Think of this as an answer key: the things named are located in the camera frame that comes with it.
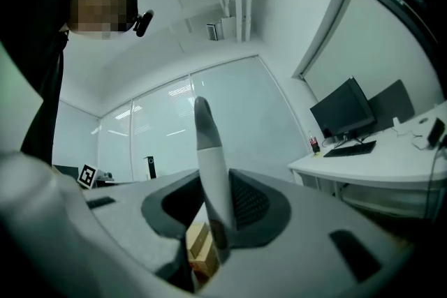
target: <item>bottle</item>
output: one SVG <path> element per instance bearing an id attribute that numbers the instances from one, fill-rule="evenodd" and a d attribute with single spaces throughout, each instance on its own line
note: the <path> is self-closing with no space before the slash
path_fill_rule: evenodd
<path id="1" fill-rule="evenodd" d="M 315 154 L 317 154 L 320 151 L 320 146 L 318 145 L 316 137 L 314 137 L 312 135 L 311 131 L 309 131 L 309 141 L 310 141 L 312 150 L 314 151 Z"/>

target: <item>computer monitor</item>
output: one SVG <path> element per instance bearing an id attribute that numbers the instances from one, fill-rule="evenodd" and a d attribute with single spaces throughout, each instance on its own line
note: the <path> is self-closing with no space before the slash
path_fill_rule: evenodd
<path id="1" fill-rule="evenodd" d="M 353 77 L 310 110 L 324 138 L 354 132 L 376 121 L 362 89 Z"/>

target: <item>cable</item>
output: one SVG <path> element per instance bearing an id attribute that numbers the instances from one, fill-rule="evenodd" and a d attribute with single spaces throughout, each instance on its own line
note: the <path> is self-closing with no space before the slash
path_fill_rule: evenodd
<path id="1" fill-rule="evenodd" d="M 393 128 L 393 127 L 391 127 L 391 129 L 393 129 L 396 133 L 397 133 L 397 136 L 398 137 L 403 137 L 404 135 L 407 135 L 408 133 L 412 133 L 413 135 L 415 135 L 414 133 L 413 133 L 413 131 L 407 131 L 407 132 L 405 132 L 405 133 L 403 133 L 403 134 L 399 134 L 399 131 L 397 130 L 397 129 L 395 129 L 395 128 Z"/>
<path id="2" fill-rule="evenodd" d="M 441 150 L 441 148 L 442 148 L 442 145 L 439 145 L 438 149 L 436 149 L 436 152 L 434 153 L 432 169 L 430 170 L 430 176 L 428 177 L 427 197 L 425 198 L 424 220 L 427 218 L 427 214 L 428 214 L 428 199 L 430 197 L 430 186 L 432 184 L 434 164 L 436 163 L 436 159 L 437 159 L 439 150 Z"/>
<path id="3" fill-rule="evenodd" d="M 363 137 L 360 141 L 363 143 L 363 141 L 368 138 L 372 133 L 368 134 L 366 137 Z"/>
<path id="4" fill-rule="evenodd" d="M 419 150 L 426 150 L 430 146 L 429 144 L 426 145 L 425 147 L 421 148 L 417 144 L 413 143 L 415 138 L 420 138 L 420 137 L 422 137 L 422 135 L 414 135 L 414 138 L 411 140 L 411 144 L 413 145 L 413 147 L 418 148 Z"/>
<path id="5" fill-rule="evenodd" d="M 404 135 L 407 135 L 407 134 L 411 133 L 413 135 L 413 139 L 411 140 L 411 145 L 413 145 L 413 147 L 415 147 L 415 148 L 417 148 L 419 150 L 426 150 L 429 147 L 429 145 L 427 145 L 426 147 L 421 148 L 416 143 L 413 142 L 415 138 L 420 138 L 420 137 L 422 137 L 422 135 L 416 135 L 416 134 L 413 133 L 413 131 L 407 131 L 405 133 L 399 134 L 397 129 L 395 129 L 393 127 L 391 127 L 391 129 L 393 129 L 397 133 L 398 137 L 402 137 Z"/>
<path id="6" fill-rule="evenodd" d="M 345 143 L 347 143 L 347 142 L 349 142 L 349 141 L 350 141 L 350 139 L 346 139 L 346 140 L 344 140 L 343 142 L 337 144 L 337 145 L 334 147 L 334 149 L 335 149 L 335 148 L 338 148 L 340 145 L 343 145 L 343 144 L 345 144 Z"/>

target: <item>wall-mounted device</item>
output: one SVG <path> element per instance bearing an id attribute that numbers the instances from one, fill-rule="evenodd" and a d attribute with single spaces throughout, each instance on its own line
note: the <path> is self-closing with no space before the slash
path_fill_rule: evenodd
<path id="1" fill-rule="evenodd" d="M 156 173 L 155 173 L 155 162 L 154 162 L 154 157 L 153 156 L 147 156 L 145 158 L 146 161 L 146 172 L 147 172 L 147 177 L 152 179 L 156 178 Z"/>
<path id="2" fill-rule="evenodd" d="M 216 25 L 214 24 L 207 24 L 207 30 L 208 30 L 208 38 L 213 41 L 217 41 L 217 30 Z"/>

